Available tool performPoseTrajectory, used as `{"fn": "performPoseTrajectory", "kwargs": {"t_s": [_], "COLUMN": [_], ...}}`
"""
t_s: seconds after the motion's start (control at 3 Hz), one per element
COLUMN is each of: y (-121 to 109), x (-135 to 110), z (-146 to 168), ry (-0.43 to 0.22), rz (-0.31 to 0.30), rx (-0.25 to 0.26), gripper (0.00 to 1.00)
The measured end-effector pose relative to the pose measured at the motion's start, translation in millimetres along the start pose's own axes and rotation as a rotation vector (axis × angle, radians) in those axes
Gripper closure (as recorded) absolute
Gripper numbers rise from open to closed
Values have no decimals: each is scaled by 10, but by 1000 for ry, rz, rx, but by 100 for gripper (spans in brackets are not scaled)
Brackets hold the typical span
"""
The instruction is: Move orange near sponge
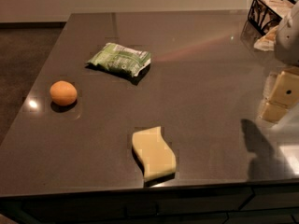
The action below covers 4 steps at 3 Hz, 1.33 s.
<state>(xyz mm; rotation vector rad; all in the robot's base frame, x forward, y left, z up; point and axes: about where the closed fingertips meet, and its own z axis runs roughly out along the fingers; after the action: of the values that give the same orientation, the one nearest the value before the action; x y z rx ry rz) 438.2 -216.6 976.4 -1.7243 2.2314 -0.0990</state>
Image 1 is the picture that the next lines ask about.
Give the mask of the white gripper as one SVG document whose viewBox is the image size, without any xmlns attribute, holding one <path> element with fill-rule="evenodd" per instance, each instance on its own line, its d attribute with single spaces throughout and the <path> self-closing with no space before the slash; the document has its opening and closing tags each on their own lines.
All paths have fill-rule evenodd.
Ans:
<svg viewBox="0 0 299 224">
<path fill-rule="evenodd" d="M 275 56 L 288 65 L 299 65 L 299 1 L 279 23 Z M 259 118 L 279 121 L 299 102 L 299 69 L 283 69 L 271 72 L 263 90 Z"/>
</svg>

